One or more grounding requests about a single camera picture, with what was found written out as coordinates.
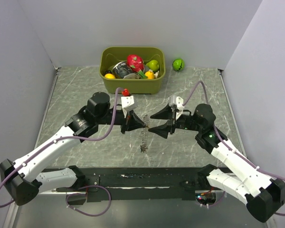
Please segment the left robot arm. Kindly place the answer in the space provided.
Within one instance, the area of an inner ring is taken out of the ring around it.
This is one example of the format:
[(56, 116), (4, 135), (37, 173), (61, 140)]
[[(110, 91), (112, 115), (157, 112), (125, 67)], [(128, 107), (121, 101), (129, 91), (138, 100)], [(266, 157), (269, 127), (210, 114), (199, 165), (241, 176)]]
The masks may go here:
[(137, 103), (128, 90), (122, 90), (121, 103), (110, 106), (110, 96), (96, 92), (77, 114), (47, 141), (27, 155), (0, 163), (1, 187), (5, 187), (12, 201), (22, 206), (39, 193), (67, 187), (79, 191), (84, 187), (85, 175), (76, 166), (45, 173), (47, 165), (63, 152), (83, 141), (100, 141), (106, 138), (113, 126), (119, 125), (121, 133), (144, 128), (146, 124), (136, 115)]

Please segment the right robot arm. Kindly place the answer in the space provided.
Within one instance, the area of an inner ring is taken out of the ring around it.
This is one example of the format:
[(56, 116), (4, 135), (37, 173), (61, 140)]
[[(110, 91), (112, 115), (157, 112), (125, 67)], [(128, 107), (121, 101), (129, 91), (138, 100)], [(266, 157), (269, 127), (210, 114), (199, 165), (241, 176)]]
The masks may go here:
[(176, 129), (197, 131), (198, 145), (231, 171), (224, 173), (213, 165), (205, 166), (198, 177), (201, 188), (215, 187), (225, 191), (244, 203), (249, 213), (263, 223), (284, 205), (285, 182), (264, 173), (238, 151), (215, 127), (216, 116), (209, 104), (197, 105), (193, 113), (185, 110), (182, 104), (168, 104), (151, 118), (166, 120), (165, 124), (149, 129), (163, 138)]

